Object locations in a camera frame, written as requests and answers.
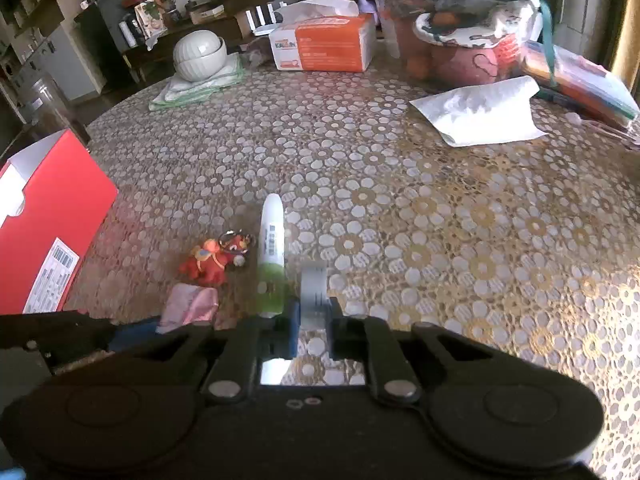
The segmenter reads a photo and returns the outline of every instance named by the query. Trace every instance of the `bowl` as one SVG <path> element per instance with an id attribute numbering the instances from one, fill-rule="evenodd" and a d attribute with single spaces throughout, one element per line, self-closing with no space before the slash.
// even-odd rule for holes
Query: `bowl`
<path id="1" fill-rule="evenodd" d="M 187 34 L 174 47 L 174 64 L 209 56 L 220 48 L 222 41 L 210 30 Z"/>
<path id="2" fill-rule="evenodd" d="M 219 72 L 225 63 L 226 44 L 225 40 L 222 40 L 220 48 L 212 54 L 176 63 L 175 70 L 181 78 L 197 83 L 209 79 L 216 72 Z"/>

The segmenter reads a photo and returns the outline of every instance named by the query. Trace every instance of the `tissue box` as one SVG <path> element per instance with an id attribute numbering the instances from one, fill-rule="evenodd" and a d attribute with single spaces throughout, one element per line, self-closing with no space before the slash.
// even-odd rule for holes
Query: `tissue box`
<path id="1" fill-rule="evenodd" d="M 0 314 L 59 310 L 116 187 L 71 130 L 0 170 Z"/>
<path id="2" fill-rule="evenodd" d="M 372 14 L 325 16 L 283 25 L 269 39 L 278 70 L 364 72 L 376 25 Z"/>

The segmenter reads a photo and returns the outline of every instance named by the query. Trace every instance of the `white tissue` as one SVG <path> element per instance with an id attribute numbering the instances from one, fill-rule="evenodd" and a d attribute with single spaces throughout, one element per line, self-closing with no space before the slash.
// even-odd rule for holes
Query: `white tissue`
<path id="1" fill-rule="evenodd" d="M 304 0 L 285 7 L 277 12 L 282 15 L 282 24 L 301 22 L 323 16 L 357 16 L 358 4 L 352 0 Z"/>
<path id="2" fill-rule="evenodd" d="M 453 147 L 531 140 L 545 135 L 529 99 L 540 87 L 531 76 L 458 88 L 411 101 Z"/>

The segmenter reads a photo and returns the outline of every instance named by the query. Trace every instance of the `floral tablecloth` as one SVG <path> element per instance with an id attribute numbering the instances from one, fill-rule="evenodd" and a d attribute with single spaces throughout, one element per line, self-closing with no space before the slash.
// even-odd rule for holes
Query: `floral tablecloth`
<path id="1" fill-rule="evenodd" d="M 162 312 L 195 244 L 257 233 L 286 207 L 287 273 L 329 266 L 347 314 L 428 320 L 587 384 L 606 409 L 591 466 L 640 475 L 640 156 L 533 99 L 533 142 L 449 148 L 383 64 L 366 73 L 261 69 L 209 102 L 149 112 L 151 86 L 90 127 L 120 194 L 66 308 L 122 321 Z M 251 301 L 230 270 L 220 316 Z M 306 333 L 284 381 L 362 383 Z"/>

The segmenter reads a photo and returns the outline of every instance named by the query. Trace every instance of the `white label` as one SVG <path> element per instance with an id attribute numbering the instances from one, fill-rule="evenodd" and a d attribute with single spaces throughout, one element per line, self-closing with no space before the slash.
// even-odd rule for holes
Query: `white label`
<path id="1" fill-rule="evenodd" d="M 40 267 L 22 313 L 55 312 L 79 260 L 75 252 L 56 238 Z"/>

